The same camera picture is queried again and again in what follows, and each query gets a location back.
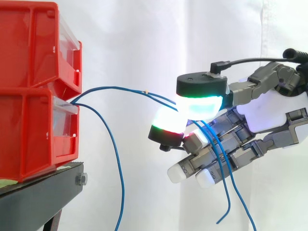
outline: screw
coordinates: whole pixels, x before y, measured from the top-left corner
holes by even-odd
[[[86,185],[88,182],[88,175],[87,173],[80,173],[78,176],[78,185],[82,186],[82,185]]]

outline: white fabric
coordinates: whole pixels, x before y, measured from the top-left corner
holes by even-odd
[[[122,86],[173,98],[178,75],[207,71],[211,62],[280,57],[285,48],[306,50],[303,0],[57,0],[60,12],[83,42],[83,90]],[[259,63],[223,74],[229,83],[253,73]],[[95,107],[118,145],[125,179],[121,231],[252,230],[227,179],[202,190],[195,177],[172,184],[167,169],[182,156],[164,153],[147,135],[159,105],[140,95],[106,90],[80,102]],[[234,174],[257,230],[307,230],[307,140],[271,151]],[[121,186],[109,135],[99,118],[81,109],[80,157],[88,184],[62,212],[59,230],[114,230]]]

